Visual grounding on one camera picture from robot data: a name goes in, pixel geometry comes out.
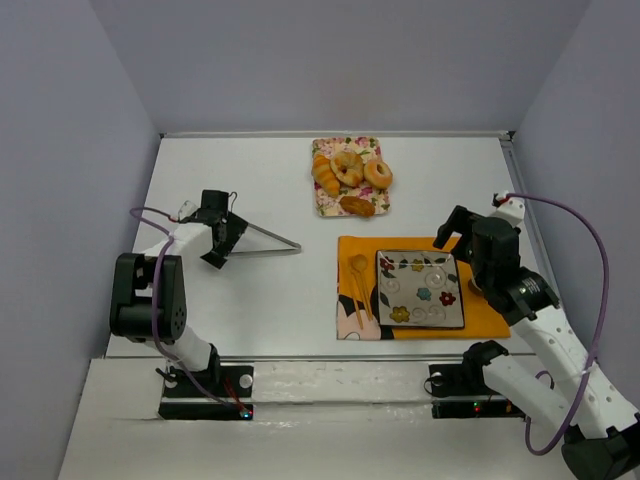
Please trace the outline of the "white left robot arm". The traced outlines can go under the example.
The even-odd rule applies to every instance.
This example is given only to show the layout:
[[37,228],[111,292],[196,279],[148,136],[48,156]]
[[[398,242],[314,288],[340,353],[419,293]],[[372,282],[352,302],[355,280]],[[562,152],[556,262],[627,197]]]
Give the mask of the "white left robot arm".
[[133,216],[166,239],[142,253],[121,254],[111,293],[112,335],[156,349],[186,377],[211,385],[221,381],[220,357],[216,347],[187,326],[185,272],[200,261],[222,268],[245,233],[248,222],[232,213],[230,197],[220,190],[203,191],[194,212],[167,217],[177,224],[173,231],[144,217],[158,209],[132,209]]

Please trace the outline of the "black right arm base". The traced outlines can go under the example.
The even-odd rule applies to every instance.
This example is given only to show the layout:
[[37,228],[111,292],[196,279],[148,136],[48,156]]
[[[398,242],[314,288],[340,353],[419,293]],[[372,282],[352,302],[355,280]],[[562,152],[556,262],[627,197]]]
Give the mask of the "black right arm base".
[[462,364],[432,364],[423,388],[436,420],[516,418],[524,413]]

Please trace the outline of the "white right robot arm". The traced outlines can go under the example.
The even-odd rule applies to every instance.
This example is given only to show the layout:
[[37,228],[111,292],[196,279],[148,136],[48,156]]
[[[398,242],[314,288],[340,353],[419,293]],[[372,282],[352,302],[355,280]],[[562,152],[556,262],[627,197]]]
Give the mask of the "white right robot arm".
[[525,422],[552,429],[548,444],[526,447],[535,456],[560,448],[577,479],[618,479],[639,466],[639,410],[608,379],[597,362],[609,298],[609,261],[599,234],[592,235],[602,264],[598,319],[589,346],[573,332],[559,297],[538,273],[522,266],[519,225],[527,195],[497,193],[484,216],[456,206],[439,227],[434,247],[452,235],[451,250],[466,263],[488,305],[524,340],[549,382],[530,374],[496,341],[477,342],[458,364],[436,365],[424,382],[435,399],[497,394],[514,404]]

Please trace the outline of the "stainless steel serving tongs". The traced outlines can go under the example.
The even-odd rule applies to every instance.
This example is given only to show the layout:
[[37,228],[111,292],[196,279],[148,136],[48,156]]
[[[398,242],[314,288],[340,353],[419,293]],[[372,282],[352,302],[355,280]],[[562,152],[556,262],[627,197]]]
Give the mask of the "stainless steel serving tongs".
[[268,229],[246,221],[247,228],[230,257],[256,258],[270,256],[296,255],[302,252],[302,246]]

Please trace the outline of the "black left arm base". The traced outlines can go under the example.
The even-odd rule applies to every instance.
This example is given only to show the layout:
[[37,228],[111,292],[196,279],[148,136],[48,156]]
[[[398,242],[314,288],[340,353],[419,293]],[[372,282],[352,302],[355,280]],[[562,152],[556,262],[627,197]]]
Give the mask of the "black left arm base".
[[156,368],[162,378],[158,415],[163,420],[251,421],[254,367],[223,364],[215,380],[207,371],[195,372],[198,388],[172,365]]

